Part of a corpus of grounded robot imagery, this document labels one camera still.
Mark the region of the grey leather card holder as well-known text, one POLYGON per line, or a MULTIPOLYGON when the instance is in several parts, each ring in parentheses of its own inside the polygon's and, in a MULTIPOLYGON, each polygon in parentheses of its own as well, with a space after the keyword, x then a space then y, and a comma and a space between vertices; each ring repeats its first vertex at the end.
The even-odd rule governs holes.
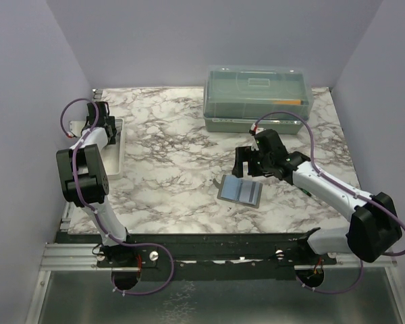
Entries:
POLYGON ((260 182, 223 175, 220 182, 212 180, 218 190, 217 198, 236 205, 259 208, 263 185, 260 182))

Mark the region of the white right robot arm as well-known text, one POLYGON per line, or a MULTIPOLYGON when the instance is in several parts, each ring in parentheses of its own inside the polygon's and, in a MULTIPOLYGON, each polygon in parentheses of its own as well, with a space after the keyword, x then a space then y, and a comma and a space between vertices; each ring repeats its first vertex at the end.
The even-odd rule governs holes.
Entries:
POLYGON ((402 229, 390 196, 373 195, 324 176, 310 157, 288 152, 274 130, 263 130, 253 138, 254 146, 235 149, 233 176, 275 177, 316 196, 348 222, 346 227, 316 227, 301 236, 297 256, 302 263, 313 264, 328 253, 353 254, 372 263, 400 240, 402 229))

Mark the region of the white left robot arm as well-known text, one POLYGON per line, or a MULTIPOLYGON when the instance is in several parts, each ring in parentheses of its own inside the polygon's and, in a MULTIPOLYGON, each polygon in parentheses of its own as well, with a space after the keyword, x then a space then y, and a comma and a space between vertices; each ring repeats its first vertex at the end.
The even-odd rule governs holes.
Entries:
POLYGON ((77 141, 70 148, 56 153, 63 197, 90 217, 102 237, 103 246, 116 246, 113 259, 122 267, 127 267, 135 261, 136 250, 124 243, 128 231, 109 202, 109 180, 101 158, 101 151, 116 143, 115 118, 108 103, 85 98, 71 101, 63 112, 78 102, 86 102, 88 109, 81 134, 77 136, 65 130, 68 138, 77 141))

